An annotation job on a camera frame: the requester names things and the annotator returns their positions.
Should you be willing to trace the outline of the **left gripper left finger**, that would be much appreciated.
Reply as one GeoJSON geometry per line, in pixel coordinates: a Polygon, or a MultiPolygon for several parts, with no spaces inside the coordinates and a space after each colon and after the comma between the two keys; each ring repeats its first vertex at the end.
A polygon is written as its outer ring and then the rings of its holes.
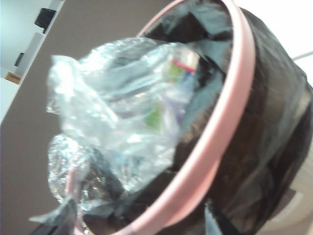
{"type": "Polygon", "coordinates": [[[29,220],[39,225],[30,235],[73,235],[77,219],[76,201],[72,196],[66,197],[53,211],[31,217],[29,220]]]}

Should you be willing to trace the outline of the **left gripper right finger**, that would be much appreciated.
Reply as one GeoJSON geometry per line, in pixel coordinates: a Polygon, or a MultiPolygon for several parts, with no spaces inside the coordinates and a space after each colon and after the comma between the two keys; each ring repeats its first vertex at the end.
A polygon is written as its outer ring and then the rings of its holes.
{"type": "Polygon", "coordinates": [[[204,208],[206,235],[240,235],[241,233],[213,202],[206,202],[204,208]]]}

